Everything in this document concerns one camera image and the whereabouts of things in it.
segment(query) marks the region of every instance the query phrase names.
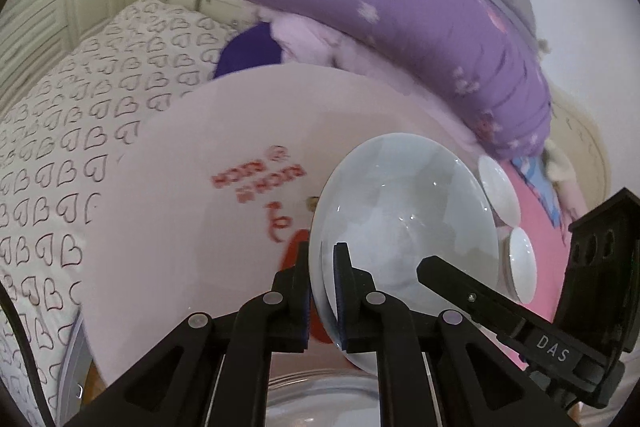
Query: bed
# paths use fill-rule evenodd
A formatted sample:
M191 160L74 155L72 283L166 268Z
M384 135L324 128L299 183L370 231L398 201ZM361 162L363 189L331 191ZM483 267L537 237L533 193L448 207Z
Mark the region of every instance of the bed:
M48 64L53 67L23 99L1 110L0 277L21 313L60 423L77 410L77 386L90 361L79 291L84 229L99 205L100 184L148 118L209 80L237 34L202 13L158 0L135 1L103 26ZM576 167L588 205L595 206L609 193L597 126L561 91L550 92L551 136ZM28 421L41 425L3 314L0 327L0 378Z

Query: floral pattern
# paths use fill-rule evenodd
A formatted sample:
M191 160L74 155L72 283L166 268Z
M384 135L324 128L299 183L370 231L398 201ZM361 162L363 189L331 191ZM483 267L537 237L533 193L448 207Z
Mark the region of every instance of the floral pattern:
M491 111L482 113L474 126L476 136L489 143L494 143L495 133L500 131L502 131L502 126L496 123L494 114Z
M480 89L479 82L468 82L467 80L465 80L465 70L463 70L461 66L458 66L453 71L452 76L455 80L456 94L459 96L466 96L468 94L475 93Z
M500 18L500 16L495 11L493 11L489 6L486 8L486 14L489 16L489 19L491 19L491 22L494 24L494 26L498 28L498 30L500 30L501 33L504 33L506 35L507 26L504 25L504 22L502 22L502 19Z
M360 1L358 15L371 24L375 24L380 20L380 16L378 15L378 10L376 10L376 7L363 1Z

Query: white plate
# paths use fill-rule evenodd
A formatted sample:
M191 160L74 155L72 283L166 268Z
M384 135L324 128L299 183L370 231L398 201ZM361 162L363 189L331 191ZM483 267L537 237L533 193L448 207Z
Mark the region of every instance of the white plate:
M333 247L349 245L354 267L409 308L453 308L416 276L437 255L494 289L499 270L494 219L469 169L442 145L412 134L378 136L356 147L322 190L311 227L310 275L316 309L338 341ZM350 355L376 373L373 353Z
M272 380L266 427L380 425L378 380L360 371L318 371Z
M523 229L513 229L509 237L507 284L522 304L529 304L536 294L538 266L529 236Z
M228 314L268 291L296 231L311 225L307 198L358 144L399 131L447 144L410 97L302 64L224 76L147 121L103 181L82 245L82 314L103 380L190 313Z
M489 156L480 156L478 174L484 193L498 217L511 228L520 225L520 202L507 173Z

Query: blue fabric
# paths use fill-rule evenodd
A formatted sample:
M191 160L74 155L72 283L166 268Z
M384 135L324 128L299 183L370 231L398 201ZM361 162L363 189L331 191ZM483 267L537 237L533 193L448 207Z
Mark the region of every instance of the blue fabric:
M281 63L282 48L271 38L271 25L261 22L226 45L211 80L234 71Z
M545 174L545 166L542 158L514 158L511 164L516 168L527 186L531 188L544 207L551 223L555 228L560 226L560 204L553 184Z

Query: white bedsheet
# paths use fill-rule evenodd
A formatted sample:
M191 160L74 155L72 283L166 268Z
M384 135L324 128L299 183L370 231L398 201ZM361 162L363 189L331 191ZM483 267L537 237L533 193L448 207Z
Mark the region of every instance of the white bedsheet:
M0 124L0 280L54 417L82 259L91 255L85 230L102 181L148 118L207 81L235 34L201 13L139 0L83 41ZM29 422L42 425L4 314L0 328L0 378Z

